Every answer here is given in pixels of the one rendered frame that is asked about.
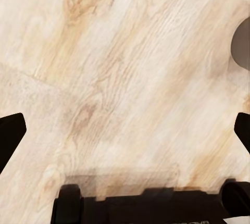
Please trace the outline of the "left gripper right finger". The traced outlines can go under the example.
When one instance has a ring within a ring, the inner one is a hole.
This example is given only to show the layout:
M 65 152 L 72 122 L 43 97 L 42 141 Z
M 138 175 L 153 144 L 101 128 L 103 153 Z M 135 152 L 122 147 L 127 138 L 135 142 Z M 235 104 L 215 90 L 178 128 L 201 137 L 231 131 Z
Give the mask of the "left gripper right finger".
M 250 153 L 250 114 L 238 113 L 234 131 Z

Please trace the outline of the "trash can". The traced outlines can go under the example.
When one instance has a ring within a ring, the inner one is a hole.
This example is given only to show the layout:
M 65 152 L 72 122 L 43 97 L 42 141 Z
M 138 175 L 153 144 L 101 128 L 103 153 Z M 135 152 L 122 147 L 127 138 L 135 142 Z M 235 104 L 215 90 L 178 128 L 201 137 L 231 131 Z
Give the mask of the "trash can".
M 250 17 L 236 29 L 231 42 L 231 54 L 240 67 L 250 70 Z

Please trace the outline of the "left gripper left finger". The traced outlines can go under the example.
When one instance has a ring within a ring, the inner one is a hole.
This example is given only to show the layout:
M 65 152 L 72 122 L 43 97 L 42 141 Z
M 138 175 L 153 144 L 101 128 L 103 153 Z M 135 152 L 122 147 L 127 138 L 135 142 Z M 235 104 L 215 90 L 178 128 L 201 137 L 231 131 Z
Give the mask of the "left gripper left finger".
M 0 174 L 27 132 L 22 113 L 0 118 Z

